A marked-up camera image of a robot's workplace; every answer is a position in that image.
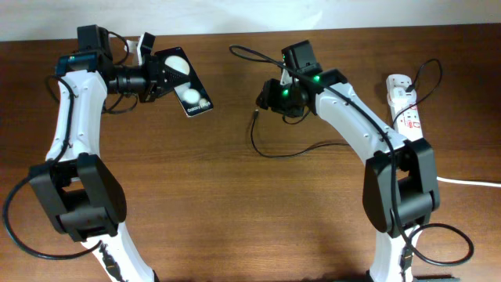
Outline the black smartphone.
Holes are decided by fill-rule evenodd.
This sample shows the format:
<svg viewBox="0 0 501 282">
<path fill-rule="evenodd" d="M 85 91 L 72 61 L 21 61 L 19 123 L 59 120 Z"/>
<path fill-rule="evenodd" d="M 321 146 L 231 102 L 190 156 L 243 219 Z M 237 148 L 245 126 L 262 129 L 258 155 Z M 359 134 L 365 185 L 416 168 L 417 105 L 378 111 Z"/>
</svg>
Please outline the black smartphone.
<svg viewBox="0 0 501 282">
<path fill-rule="evenodd" d="M 189 81 L 174 87 L 174 91 L 188 118 L 206 113 L 214 108 L 201 80 L 181 47 L 155 52 L 160 61 L 188 76 Z"/>
</svg>

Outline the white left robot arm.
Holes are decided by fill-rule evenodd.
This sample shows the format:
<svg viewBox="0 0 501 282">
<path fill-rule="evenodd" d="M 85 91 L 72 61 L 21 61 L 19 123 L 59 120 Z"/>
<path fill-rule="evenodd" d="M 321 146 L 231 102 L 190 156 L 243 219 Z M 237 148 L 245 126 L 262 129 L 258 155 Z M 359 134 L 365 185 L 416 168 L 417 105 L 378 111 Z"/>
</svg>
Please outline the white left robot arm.
<svg viewBox="0 0 501 282">
<path fill-rule="evenodd" d="M 81 243 L 112 281 L 156 281 L 127 230 L 124 191 L 100 158 L 100 122 L 109 94 L 153 102 L 195 72 L 179 48 L 151 52 L 148 33 L 139 39 L 135 66 L 115 63 L 110 34 L 97 25 L 79 27 L 77 52 L 59 58 L 56 133 L 45 164 L 31 168 L 31 186 L 54 229 Z"/>
</svg>

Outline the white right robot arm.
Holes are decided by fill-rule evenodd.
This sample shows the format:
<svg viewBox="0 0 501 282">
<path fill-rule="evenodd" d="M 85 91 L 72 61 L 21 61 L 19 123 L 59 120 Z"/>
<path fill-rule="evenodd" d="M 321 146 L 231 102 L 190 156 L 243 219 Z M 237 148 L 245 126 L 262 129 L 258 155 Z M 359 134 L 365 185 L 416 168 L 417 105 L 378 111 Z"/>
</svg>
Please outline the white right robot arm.
<svg viewBox="0 0 501 282">
<path fill-rule="evenodd" d="M 365 166 L 362 204 L 377 231 L 365 279 L 414 281 L 417 241 L 440 205 L 431 145 L 385 124 L 339 70 L 322 69 L 309 41 L 281 53 L 282 76 L 264 83 L 256 104 L 289 118 L 308 110 L 341 134 Z"/>
</svg>

